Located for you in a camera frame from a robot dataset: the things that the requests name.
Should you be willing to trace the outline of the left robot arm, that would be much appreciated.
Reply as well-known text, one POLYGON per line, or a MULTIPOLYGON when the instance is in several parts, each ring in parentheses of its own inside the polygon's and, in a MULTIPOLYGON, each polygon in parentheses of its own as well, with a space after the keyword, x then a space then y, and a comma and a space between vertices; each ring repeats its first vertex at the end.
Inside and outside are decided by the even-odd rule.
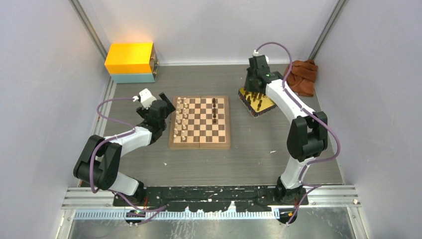
POLYGON ((90 136, 73 175, 89 183, 94 193, 99 189, 114 191, 124 194, 128 202, 138 206, 145 199, 144 184, 119 172, 121 157, 155 143, 167 127, 166 118, 176 108, 164 93, 157 99, 148 89, 139 92, 131 101, 141 103, 136 112, 143 118, 142 123, 114 136, 90 136))

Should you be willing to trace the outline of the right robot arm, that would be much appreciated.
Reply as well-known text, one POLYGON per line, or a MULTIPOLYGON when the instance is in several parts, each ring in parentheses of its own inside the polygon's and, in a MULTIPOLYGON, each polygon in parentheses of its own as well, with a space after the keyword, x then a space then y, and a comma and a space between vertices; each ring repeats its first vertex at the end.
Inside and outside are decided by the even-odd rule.
POLYGON ((265 55, 249 58, 244 86, 251 93, 265 94, 291 122, 286 142, 290 157, 275 187, 276 199, 287 205, 300 194, 309 163, 327 149, 327 129, 323 126, 327 116, 303 103, 282 75, 270 70, 265 55))

